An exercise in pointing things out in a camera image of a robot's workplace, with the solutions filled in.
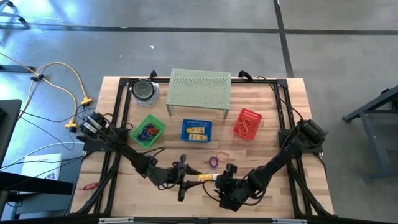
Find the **yellow plug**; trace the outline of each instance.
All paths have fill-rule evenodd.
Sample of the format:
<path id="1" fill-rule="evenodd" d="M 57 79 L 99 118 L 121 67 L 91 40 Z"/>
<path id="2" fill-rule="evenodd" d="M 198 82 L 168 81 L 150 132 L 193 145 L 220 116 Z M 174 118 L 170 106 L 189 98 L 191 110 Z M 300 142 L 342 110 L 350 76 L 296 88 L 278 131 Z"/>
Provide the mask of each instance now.
<path id="1" fill-rule="evenodd" d="M 74 120 L 70 120 L 68 124 L 65 125 L 66 128 L 77 128 L 77 124 Z"/>
<path id="2" fill-rule="evenodd" d="M 83 105 L 89 105 L 90 103 L 93 102 L 93 99 L 88 98 L 87 96 L 85 96 L 85 98 L 83 99 L 83 101 L 81 102 Z"/>

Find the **black floor stripe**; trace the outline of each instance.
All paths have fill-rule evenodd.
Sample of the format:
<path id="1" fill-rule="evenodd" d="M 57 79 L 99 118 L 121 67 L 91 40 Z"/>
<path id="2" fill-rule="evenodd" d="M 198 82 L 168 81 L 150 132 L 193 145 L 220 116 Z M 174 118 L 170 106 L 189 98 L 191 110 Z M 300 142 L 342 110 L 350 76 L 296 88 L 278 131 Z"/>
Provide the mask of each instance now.
<path id="1" fill-rule="evenodd" d="M 98 27 L 66 25 L 0 25 L 7 30 L 43 30 L 43 31 L 86 31 L 86 32 L 202 32 L 202 33 L 243 33 L 243 34 L 277 34 L 278 29 L 245 29 L 245 28 L 180 28 L 180 27 Z"/>
<path id="2" fill-rule="evenodd" d="M 308 35 L 398 35 L 398 30 L 305 30 L 286 29 L 286 34 Z"/>
<path id="3" fill-rule="evenodd" d="M 289 49 L 287 47 L 284 22 L 282 19 L 282 13 L 280 11 L 278 0 L 274 0 L 274 6 L 275 6 L 276 19 L 278 22 L 280 44 L 282 46 L 282 55 L 284 56 L 287 78 L 294 78 L 292 62 L 290 61 Z"/>

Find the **blue basket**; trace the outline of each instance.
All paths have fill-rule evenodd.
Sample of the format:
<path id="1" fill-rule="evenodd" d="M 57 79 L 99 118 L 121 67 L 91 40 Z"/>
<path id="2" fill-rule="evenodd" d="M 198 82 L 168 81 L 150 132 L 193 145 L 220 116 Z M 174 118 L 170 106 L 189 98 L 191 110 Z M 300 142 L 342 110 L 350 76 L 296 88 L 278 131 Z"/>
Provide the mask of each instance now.
<path id="1" fill-rule="evenodd" d="M 189 134 L 187 133 L 187 128 L 191 127 L 205 127 L 205 134 L 207 135 L 207 141 L 189 140 Z M 182 121 L 181 140 L 193 141 L 193 142 L 211 142 L 212 129 L 213 129 L 213 123 L 211 121 L 184 119 Z"/>

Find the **plastic basket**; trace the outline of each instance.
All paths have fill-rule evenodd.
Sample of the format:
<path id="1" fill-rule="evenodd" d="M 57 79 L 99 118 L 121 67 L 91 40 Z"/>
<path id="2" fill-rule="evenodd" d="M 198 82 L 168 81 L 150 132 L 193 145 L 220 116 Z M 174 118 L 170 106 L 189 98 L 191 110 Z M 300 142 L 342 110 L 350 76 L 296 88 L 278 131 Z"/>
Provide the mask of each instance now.
<path id="1" fill-rule="evenodd" d="M 157 133 L 155 138 L 152 139 L 151 141 L 140 141 L 140 140 L 138 140 L 137 135 L 142 134 L 142 130 L 149 123 L 152 123 L 155 126 L 155 128 L 159 129 L 159 133 Z M 136 128 L 136 130 L 133 133 L 131 133 L 130 137 L 133 138 L 136 142 L 138 142 L 144 148 L 149 148 L 151 145 L 153 145 L 153 143 L 155 143 L 156 139 L 158 139 L 159 136 L 163 133 L 164 128 L 165 128 L 164 123 L 159 121 L 155 116 L 148 115 L 144 119 L 144 121 L 138 126 L 138 128 Z"/>
<path id="2" fill-rule="evenodd" d="M 246 135 L 241 134 L 238 131 L 238 123 L 239 122 L 243 122 L 242 117 L 248 118 L 250 119 L 250 121 L 252 122 L 252 124 L 254 125 L 254 128 L 251 130 L 248 130 L 248 133 Z M 251 110 L 248 110 L 246 108 L 242 108 L 241 113 L 239 114 L 238 119 L 236 120 L 233 132 L 237 135 L 240 136 L 244 139 L 248 139 L 248 140 L 253 140 L 254 137 L 256 136 L 257 130 L 259 129 L 259 125 L 261 122 L 261 114 L 257 114 L 256 112 L 253 112 Z"/>
<path id="3" fill-rule="evenodd" d="M 205 127 L 205 134 L 207 135 L 207 141 L 189 140 L 189 134 L 187 133 L 187 128 L 191 127 Z M 193 142 L 211 142 L 212 129 L 213 129 L 213 123 L 211 121 L 184 119 L 182 121 L 181 140 L 193 141 Z"/>

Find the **cable clip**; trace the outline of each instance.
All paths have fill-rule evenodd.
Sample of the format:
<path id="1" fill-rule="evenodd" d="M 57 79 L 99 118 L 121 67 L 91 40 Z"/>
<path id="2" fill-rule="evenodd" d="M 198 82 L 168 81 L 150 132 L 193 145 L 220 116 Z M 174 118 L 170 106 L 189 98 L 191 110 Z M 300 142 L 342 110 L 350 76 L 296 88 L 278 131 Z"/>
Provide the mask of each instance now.
<path id="1" fill-rule="evenodd" d="M 41 80 L 42 78 L 44 78 L 44 75 L 40 74 L 37 77 L 30 77 L 30 80 L 37 82 L 37 81 Z"/>

